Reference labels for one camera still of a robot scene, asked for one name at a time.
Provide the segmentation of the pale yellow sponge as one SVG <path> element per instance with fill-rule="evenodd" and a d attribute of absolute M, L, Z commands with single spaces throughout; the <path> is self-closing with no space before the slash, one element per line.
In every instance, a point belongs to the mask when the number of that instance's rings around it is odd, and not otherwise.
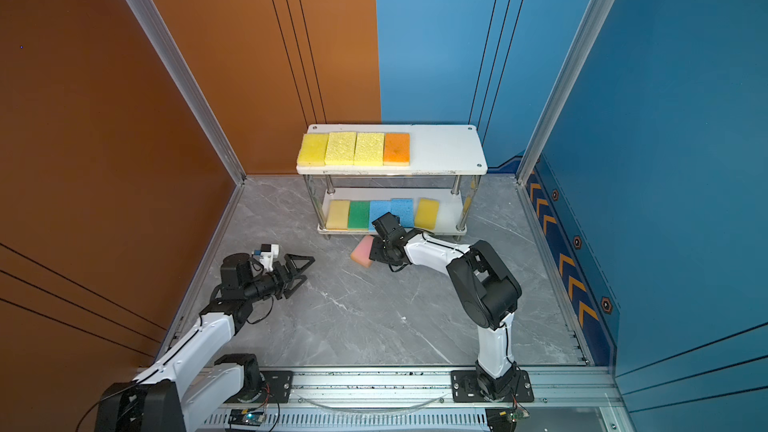
<path fill-rule="evenodd" d="M 326 229 L 332 231 L 347 230 L 351 202 L 349 200 L 332 200 L 329 203 L 325 220 Z"/>

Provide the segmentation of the green sponge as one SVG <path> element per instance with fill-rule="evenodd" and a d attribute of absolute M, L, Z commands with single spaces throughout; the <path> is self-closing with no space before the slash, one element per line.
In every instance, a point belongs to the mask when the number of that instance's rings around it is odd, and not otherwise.
<path fill-rule="evenodd" d="M 365 230 L 370 228 L 370 202 L 351 201 L 348 212 L 347 229 Z"/>

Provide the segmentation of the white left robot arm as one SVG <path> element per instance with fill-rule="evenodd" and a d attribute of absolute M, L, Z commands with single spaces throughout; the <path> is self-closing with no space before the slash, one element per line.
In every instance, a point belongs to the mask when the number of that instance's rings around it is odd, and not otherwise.
<path fill-rule="evenodd" d="M 266 244 L 225 257 L 220 282 L 195 325 L 130 382 L 111 385 L 95 404 L 98 431 L 195 431 L 228 401 L 232 425 L 265 422 L 270 404 L 290 398 L 290 371 L 264 372 L 251 353 L 220 354 L 246 325 L 255 303 L 290 298 L 306 281 L 312 256 Z"/>

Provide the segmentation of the bright yellow sponge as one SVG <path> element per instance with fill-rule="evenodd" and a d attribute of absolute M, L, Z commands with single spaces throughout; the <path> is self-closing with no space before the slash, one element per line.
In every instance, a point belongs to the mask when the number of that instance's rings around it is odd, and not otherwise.
<path fill-rule="evenodd" d="M 328 134 L 305 134 L 297 157 L 298 167 L 323 167 L 327 151 Z"/>

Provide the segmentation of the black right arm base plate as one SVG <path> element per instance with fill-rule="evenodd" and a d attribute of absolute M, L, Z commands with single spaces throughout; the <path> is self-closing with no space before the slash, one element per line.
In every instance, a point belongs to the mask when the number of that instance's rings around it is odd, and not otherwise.
<path fill-rule="evenodd" d="M 486 398 L 478 385 L 477 374 L 470 370 L 452 370 L 449 374 L 451 393 L 454 403 L 484 403 L 491 402 Z M 498 402 L 503 403 L 533 403 L 535 401 L 533 386 L 527 371 L 521 370 L 513 374 L 509 393 Z"/>

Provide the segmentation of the lime porous sponge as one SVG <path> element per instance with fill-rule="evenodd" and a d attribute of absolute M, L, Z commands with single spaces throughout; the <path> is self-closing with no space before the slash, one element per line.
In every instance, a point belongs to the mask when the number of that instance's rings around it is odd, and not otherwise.
<path fill-rule="evenodd" d="M 381 167 L 383 165 L 385 137 L 385 133 L 358 133 L 353 165 L 365 168 Z"/>
<path fill-rule="evenodd" d="M 356 149 L 356 132 L 331 132 L 325 153 L 326 166 L 352 166 Z"/>

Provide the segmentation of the orange sponge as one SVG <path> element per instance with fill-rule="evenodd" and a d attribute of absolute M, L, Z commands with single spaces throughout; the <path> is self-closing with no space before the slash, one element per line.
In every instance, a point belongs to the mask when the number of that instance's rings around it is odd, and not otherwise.
<path fill-rule="evenodd" d="M 383 165 L 398 167 L 410 165 L 410 135 L 408 133 L 385 134 Z"/>

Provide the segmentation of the blue sponge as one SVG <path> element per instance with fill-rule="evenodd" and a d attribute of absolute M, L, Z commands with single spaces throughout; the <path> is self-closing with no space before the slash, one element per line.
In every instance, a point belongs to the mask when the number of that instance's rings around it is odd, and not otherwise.
<path fill-rule="evenodd" d="M 375 231 L 373 222 L 379 219 L 382 215 L 391 211 L 391 202 L 385 200 L 372 200 L 369 203 L 369 230 Z"/>
<path fill-rule="evenodd" d="M 414 199 L 396 198 L 390 201 L 390 212 L 399 218 L 404 228 L 414 228 Z"/>

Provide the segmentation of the pink sponge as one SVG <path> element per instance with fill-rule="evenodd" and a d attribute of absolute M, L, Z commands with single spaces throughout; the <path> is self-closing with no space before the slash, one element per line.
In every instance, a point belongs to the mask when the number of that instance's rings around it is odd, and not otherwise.
<path fill-rule="evenodd" d="M 374 237 L 371 235 L 364 236 L 350 253 L 350 259 L 362 267 L 369 268 L 373 263 L 373 260 L 370 258 L 373 239 Z"/>

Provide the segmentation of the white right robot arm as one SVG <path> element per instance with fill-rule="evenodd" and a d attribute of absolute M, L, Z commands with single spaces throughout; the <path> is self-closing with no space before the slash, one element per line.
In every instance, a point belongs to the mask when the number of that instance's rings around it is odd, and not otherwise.
<path fill-rule="evenodd" d="M 390 212 L 373 226 L 371 260 L 392 272 L 415 265 L 449 277 L 464 312 L 478 327 L 476 376 L 482 396 L 490 401 L 518 399 L 523 370 L 514 359 L 511 331 L 522 287 L 491 244 L 455 244 L 421 229 L 407 230 Z"/>

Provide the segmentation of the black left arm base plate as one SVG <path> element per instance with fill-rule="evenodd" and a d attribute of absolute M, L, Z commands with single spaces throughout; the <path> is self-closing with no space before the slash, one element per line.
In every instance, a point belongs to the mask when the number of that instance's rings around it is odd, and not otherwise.
<path fill-rule="evenodd" d="M 258 403 L 286 404 L 289 402 L 294 372 L 291 370 L 262 370 L 262 393 Z"/>

